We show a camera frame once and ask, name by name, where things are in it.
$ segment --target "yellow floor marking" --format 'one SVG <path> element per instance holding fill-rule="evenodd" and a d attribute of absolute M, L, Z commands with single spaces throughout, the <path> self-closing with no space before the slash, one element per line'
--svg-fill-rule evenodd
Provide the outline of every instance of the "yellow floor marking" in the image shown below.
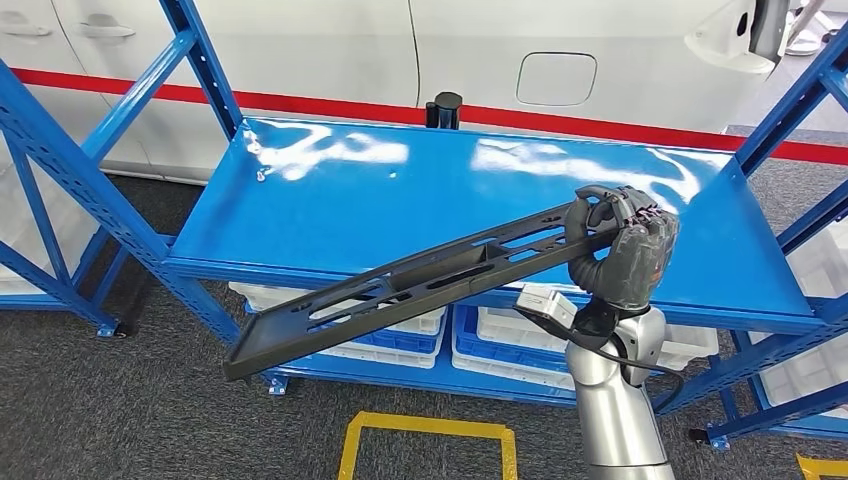
<path fill-rule="evenodd" d="M 515 460 L 515 433 L 506 428 L 505 425 L 359 412 L 347 426 L 342 461 L 339 466 L 339 480 L 353 480 L 356 453 L 359 451 L 359 438 L 364 427 L 500 440 L 503 480 L 518 479 L 518 467 Z"/>
<path fill-rule="evenodd" d="M 798 465 L 804 472 L 805 480 L 819 480 L 821 477 L 848 478 L 848 461 L 845 460 L 815 460 L 802 457 L 797 453 Z"/>

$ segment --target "shelf leg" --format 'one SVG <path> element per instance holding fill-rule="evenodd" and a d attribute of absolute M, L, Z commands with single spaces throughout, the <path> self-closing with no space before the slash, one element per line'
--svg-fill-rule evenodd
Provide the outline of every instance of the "shelf leg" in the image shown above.
<path fill-rule="evenodd" d="M 26 257 L 3 242 L 0 242 L 0 263 L 43 290 L 44 293 L 62 302 L 69 311 L 88 320 L 98 328 L 98 336 L 112 336 L 118 327 L 118 322 L 114 318 L 97 310 L 91 302 L 80 296 L 72 286 L 51 277 L 47 272 L 35 266 Z"/>

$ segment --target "mounting hole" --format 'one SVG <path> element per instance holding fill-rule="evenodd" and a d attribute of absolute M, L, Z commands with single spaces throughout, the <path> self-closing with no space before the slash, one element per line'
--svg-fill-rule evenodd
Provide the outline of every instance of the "mounting hole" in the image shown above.
<path fill-rule="evenodd" d="M 748 32 L 748 12 L 739 17 L 739 25 L 736 25 L 736 36 L 741 37 Z"/>

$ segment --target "blue plastic crate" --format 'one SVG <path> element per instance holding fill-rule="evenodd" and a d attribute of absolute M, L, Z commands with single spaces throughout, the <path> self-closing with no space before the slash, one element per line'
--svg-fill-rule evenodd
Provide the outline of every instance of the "blue plastic crate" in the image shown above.
<path fill-rule="evenodd" d="M 450 309 L 445 309 L 445 313 L 442 314 L 441 325 L 439 326 L 439 331 L 436 332 L 435 335 L 421 335 L 419 333 L 383 329 L 365 334 L 351 341 L 354 343 L 372 345 L 375 347 L 393 348 L 395 350 L 403 350 L 406 352 L 433 353 L 437 348 L 439 348 L 439 334 L 445 328 L 445 317 L 448 315 L 449 310 Z M 250 308 L 250 304 L 248 302 L 244 302 L 244 311 L 250 314 L 257 313 L 255 310 Z M 319 328 L 331 327 L 332 325 L 328 324 Z"/>
<path fill-rule="evenodd" d="M 477 307 L 455 305 L 451 310 L 457 352 L 527 367 L 568 372 L 565 352 L 551 352 L 483 340 L 477 336 Z"/>

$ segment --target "blue shelf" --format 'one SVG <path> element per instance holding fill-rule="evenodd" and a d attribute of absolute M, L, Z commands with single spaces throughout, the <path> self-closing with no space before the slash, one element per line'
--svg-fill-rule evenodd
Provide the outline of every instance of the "blue shelf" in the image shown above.
<path fill-rule="evenodd" d="M 571 390 L 519 382 L 482 373 L 459 370 L 451 365 L 451 322 L 447 322 L 441 350 L 433 368 L 415 368 L 366 362 L 327 355 L 310 355 L 272 369 L 292 377 L 405 387 L 434 392 L 499 400 L 574 406 Z"/>
<path fill-rule="evenodd" d="M 629 182 L 678 212 L 684 225 L 654 297 L 671 322 L 714 325 L 724 317 L 736 328 L 773 331 L 768 317 L 780 316 L 781 333 L 820 326 L 731 158 L 246 118 L 165 264 L 187 276 L 320 283 L 565 203 L 587 183 Z M 557 268 L 529 280 L 567 279 Z M 699 309 L 709 315 L 695 318 Z"/>

